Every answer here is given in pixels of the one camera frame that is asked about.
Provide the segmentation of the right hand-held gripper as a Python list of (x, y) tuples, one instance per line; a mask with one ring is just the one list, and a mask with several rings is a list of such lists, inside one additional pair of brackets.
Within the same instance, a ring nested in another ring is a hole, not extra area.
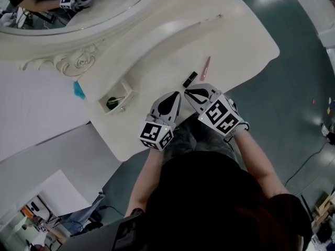
[[(234, 136), (249, 124), (238, 114), (233, 101), (208, 83), (195, 84), (186, 89), (184, 96), (199, 115), (198, 120), (222, 136)], [(213, 95), (220, 95), (207, 108)]]

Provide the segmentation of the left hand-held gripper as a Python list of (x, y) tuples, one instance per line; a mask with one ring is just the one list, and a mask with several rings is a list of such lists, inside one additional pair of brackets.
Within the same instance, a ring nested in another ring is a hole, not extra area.
[(181, 93), (170, 92), (157, 99), (141, 124), (138, 139), (150, 149), (163, 151), (174, 137), (176, 118), (181, 107)]

